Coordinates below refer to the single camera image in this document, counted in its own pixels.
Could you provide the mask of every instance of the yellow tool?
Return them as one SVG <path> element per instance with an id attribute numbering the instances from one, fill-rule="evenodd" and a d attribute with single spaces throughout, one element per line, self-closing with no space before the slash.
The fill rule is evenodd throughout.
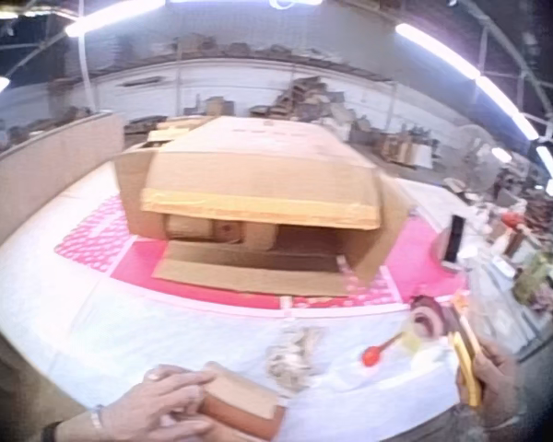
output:
<path id="1" fill-rule="evenodd" d="M 469 406 L 478 407 L 481 404 L 481 385 L 473 373 L 473 360 L 481 353 L 481 345 L 473 333 L 469 321 L 455 306 L 444 309 L 449 340 L 459 358 L 459 365 L 469 391 Z"/>

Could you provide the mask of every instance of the white table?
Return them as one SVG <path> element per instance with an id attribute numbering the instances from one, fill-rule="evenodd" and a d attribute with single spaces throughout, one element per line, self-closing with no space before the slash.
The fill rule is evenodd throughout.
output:
<path id="1" fill-rule="evenodd" d="M 453 210 L 468 209 L 444 189 L 402 185 L 437 227 Z M 54 198 L 3 245 L 0 331 L 87 406 L 113 401 L 159 363 L 199 368 L 213 359 L 274 387 L 265 376 L 264 355 L 283 320 L 219 315 L 205 312 L 202 304 L 185 308 L 175 297 L 112 280 L 53 252 L 64 235 L 116 193 L 112 167 L 106 165 Z M 385 341 L 405 319 L 406 312 L 395 312 L 298 322 L 325 327 L 314 362 L 327 375 L 332 361 Z M 410 363 L 401 352 L 391 352 L 372 382 L 357 390 L 335 390 L 333 380 L 318 377 L 314 388 L 291 401 L 278 440 L 379 440 L 428 421 L 457 402 L 453 355 L 438 362 L 429 357 Z"/>

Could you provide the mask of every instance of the fan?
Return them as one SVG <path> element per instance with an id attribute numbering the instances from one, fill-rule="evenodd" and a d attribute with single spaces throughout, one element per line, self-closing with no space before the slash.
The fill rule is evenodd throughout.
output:
<path id="1" fill-rule="evenodd" d="M 440 148 L 439 157 L 447 177 L 463 182 L 469 192 L 484 193 L 503 167 L 491 152 L 498 143 L 482 127 L 467 124 L 450 133 L 450 145 Z"/>

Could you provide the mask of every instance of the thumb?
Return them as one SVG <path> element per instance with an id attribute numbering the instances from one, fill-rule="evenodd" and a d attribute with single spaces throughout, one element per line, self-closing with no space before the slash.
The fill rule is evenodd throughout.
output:
<path id="1" fill-rule="evenodd" d="M 483 353 L 476 354 L 473 360 L 473 372 L 479 380 L 489 387 L 498 387 L 504 376 L 498 368 Z"/>

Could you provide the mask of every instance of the yellow handle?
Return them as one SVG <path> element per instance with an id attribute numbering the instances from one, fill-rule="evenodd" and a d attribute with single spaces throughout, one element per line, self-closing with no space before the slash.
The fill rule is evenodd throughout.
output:
<path id="1" fill-rule="evenodd" d="M 459 365 L 461 366 L 461 371 L 465 378 L 465 386 L 469 391 L 469 406 L 476 408 L 481 404 L 481 385 L 473 374 L 473 361 L 467 352 L 467 348 L 465 347 L 460 333 L 450 333 L 449 339 L 459 358 Z"/>

